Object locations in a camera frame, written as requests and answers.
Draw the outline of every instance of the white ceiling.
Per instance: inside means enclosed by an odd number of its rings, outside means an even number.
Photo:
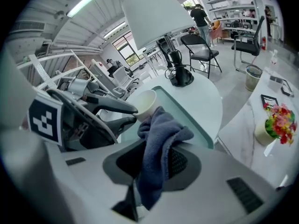
[[[45,22],[45,30],[41,36],[56,43],[98,47],[103,43],[99,35],[105,35],[124,21],[122,0],[93,0],[71,19],[67,16],[54,18],[59,11],[66,14],[79,1],[31,0],[18,20]],[[14,39],[18,36],[24,37],[24,33],[14,35]]]

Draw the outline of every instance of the yellow flower pot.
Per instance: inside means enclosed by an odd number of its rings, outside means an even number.
[[[267,133],[265,123],[266,120],[264,122],[259,123],[256,126],[256,129],[254,130],[254,136],[256,137],[256,140],[263,146],[267,146],[275,140],[275,138],[271,137]]]

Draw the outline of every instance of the grey floor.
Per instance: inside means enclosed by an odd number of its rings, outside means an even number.
[[[215,40],[214,47],[212,48],[219,51],[219,55],[216,57],[216,59],[222,69],[221,73],[217,67],[211,66],[210,71],[210,80],[215,84],[222,98],[223,118],[221,128],[224,127],[239,112],[252,93],[245,88],[246,75],[236,71],[234,68],[234,51],[231,49],[232,45],[232,42],[224,42],[224,44],[219,42],[217,44]],[[178,49],[181,51],[183,56],[182,63],[189,64],[189,53],[186,47],[180,46]],[[196,52],[199,49],[202,49],[202,46],[196,45],[193,46],[192,49],[194,52]],[[260,55],[254,60],[253,64],[263,70],[265,67],[269,66],[271,56],[271,52],[262,50]],[[254,56],[247,53],[242,53],[242,59],[251,63],[254,59]],[[161,66],[158,66],[159,64],[156,61],[153,62],[153,65],[155,67],[161,68]],[[242,70],[245,70],[246,68],[246,65],[241,63],[239,52],[237,52],[236,65]],[[204,69],[203,66],[197,61],[192,61],[192,67]],[[148,69],[150,69],[150,67],[146,65],[144,69],[134,71],[135,77],[138,77]],[[200,71],[196,72],[207,77],[206,73]],[[276,72],[278,72],[299,89],[299,71],[297,68],[278,58]]]

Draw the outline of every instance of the white cup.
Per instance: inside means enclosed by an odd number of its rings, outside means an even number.
[[[138,110],[138,113],[133,115],[140,122],[143,122],[147,117],[152,115],[160,106],[160,102],[157,99],[157,93],[153,90],[140,93],[131,103]]]

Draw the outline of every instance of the white desk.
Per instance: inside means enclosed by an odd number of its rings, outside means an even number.
[[[294,136],[291,146],[280,144],[276,140],[264,147],[254,137],[256,124],[267,119],[267,113],[263,110],[261,94],[275,97],[278,104],[286,104],[295,113],[295,119],[299,120],[299,91],[290,83],[294,97],[284,95],[281,90],[274,92],[268,87],[270,75],[264,71],[256,88],[243,108],[236,116],[219,132],[219,138],[230,154],[266,179],[273,187],[278,187],[286,175],[286,184],[292,183],[294,171],[297,171],[299,155],[299,135]]]
[[[134,104],[134,98],[138,94],[159,85],[194,118],[212,140],[215,140],[222,121],[221,97],[209,79],[198,73],[192,74],[194,81],[185,87],[173,86],[164,75],[160,75],[139,87],[127,101]],[[114,113],[112,120],[121,117],[121,113]]]

